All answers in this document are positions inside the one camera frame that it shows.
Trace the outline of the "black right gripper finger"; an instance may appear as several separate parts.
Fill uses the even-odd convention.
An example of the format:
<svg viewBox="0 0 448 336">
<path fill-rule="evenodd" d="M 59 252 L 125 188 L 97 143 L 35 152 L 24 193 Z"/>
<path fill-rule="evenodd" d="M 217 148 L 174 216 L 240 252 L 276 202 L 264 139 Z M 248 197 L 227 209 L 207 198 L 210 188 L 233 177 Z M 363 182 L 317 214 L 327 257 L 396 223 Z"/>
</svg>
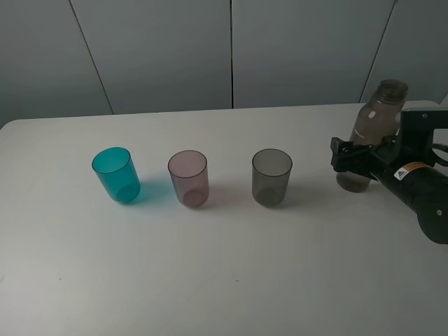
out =
<svg viewBox="0 0 448 336">
<path fill-rule="evenodd" d="M 379 143 L 380 144 L 395 144 L 397 141 L 397 138 L 398 138 L 397 135 L 383 136 Z"/>
</svg>

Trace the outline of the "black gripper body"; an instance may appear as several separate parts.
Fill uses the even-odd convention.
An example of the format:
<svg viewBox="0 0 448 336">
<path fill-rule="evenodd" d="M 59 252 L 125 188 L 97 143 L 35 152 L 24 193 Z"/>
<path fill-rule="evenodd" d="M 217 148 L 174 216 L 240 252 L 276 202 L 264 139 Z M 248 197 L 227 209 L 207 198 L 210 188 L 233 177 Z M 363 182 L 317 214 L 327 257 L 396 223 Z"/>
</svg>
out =
<svg viewBox="0 0 448 336">
<path fill-rule="evenodd" d="M 379 144 L 370 152 L 371 174 L 380 182 L 402 182 L 412 172 L 426 167 L 422 154 L 397 138 L 395 144 Z"/>
</svg>

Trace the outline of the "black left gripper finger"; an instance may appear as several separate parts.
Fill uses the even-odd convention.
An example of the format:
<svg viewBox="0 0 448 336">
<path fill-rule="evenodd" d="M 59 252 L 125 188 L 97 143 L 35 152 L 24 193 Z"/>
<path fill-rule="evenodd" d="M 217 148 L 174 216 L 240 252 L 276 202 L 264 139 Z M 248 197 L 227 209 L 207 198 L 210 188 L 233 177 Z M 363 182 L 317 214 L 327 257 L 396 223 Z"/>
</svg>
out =
<svg viewBox="0 0 448 336">
<path fill-rule="evenodd" d="M 332 151 L 331 165 L 335 172 L 351 172 L 375 180 L 369 165 L 373 145 L 358 145 L 352 141 L 333 137 L 330 149 Z"/>
</svg>

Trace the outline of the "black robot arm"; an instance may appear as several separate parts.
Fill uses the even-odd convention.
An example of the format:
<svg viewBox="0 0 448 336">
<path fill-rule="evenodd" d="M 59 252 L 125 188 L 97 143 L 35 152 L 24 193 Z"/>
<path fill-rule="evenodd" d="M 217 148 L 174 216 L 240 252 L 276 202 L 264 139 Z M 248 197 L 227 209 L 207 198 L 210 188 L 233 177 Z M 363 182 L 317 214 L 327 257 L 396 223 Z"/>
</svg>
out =
<svg viewBox="0 0 448 336">
<path fill-rule="evenodd" d="M 406 144 L 386 136 L 374 145 L 355 145 L 333 137 L 331 165 L 380 182 L 417 216 L 423 233 L 436 244 L 447 244 L 447 175 L 434 168 L 431 147 Z"/>
</svg>

